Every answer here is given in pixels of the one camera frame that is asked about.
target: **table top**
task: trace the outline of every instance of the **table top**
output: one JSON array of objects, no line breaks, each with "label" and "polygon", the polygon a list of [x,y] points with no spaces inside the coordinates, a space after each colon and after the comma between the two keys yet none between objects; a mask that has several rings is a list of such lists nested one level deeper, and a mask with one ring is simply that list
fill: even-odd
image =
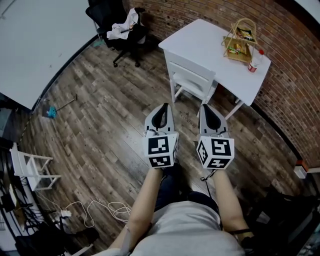
[{"label": "table top", "polygon": [[254,101],[270,66],[263,56],[262,63],[252,73],[248,64],[224,57],[221,45],[228,31],[202,19],[197,19],[159,44],[159,47],[215,72],[218,83],[250,106]]}]

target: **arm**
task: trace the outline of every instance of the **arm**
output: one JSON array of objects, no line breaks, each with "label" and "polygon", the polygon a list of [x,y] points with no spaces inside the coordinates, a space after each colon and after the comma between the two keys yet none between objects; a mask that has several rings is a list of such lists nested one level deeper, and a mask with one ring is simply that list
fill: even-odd
[{"label": "arm", "polygon": [[[223,228],[227,232],[248,229],[244,219],[239,200],[234,192],[227,173],[224,170],[217,170],[213,175],[219,213]],[[251,232],[237,235],[240,241],[245,237],[252,237]]]},{"label": "arm", "polygon": [[[153,219],[162,174],[163,172],[160,168],[152,168],[148,171],[142,188],[133,204],[129,221],[126,224],[131,235],[130,250],[135,247],[139,239],[147,232]],[[124,227],[109,248],[121,248],[126,233],[127,229]]]}]

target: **person's right arm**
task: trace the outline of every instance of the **person's right arm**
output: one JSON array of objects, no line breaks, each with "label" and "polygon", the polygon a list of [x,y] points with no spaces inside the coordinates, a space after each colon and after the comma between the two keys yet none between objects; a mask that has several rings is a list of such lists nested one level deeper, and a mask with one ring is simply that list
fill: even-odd
[{"label": "person's right arm", "polygon": [[[217,170],[212,178],[223,229],[227,232],[248,229],[249,227],[244,219],[239,200],[226,171]],[[246,232],[237,236],[242,241],[245,237],[252,237],[253,234]]]}]

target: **bottle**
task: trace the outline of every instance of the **bottle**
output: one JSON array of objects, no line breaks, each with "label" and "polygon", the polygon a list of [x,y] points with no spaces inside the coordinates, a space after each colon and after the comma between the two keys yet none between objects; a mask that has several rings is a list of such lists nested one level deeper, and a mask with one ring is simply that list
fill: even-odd
[{"label": "bottle", "polygon": [[248,65],[248,70],[254,73],[257,70],[257,67],[262,63],[262,58],[264,56],[264,50],[259,50],[258,54],[255,54]]}]

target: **jeans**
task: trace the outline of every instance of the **jeans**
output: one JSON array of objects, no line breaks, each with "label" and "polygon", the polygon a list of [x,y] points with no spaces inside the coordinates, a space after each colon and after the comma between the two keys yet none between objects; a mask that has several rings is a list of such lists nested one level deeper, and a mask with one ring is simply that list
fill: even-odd
[{"label": "jeans", "polygon": [[154,211],[156,212],[171,203],[191,201],[208,206],[219,214],[217,203],[206,194],[191,190],[180,194],[179,178],[181,178],[181,172],[178,171],[178,168],[180,168],[180,166],[175,164],[164,170],[166,176],[161,181]]}]

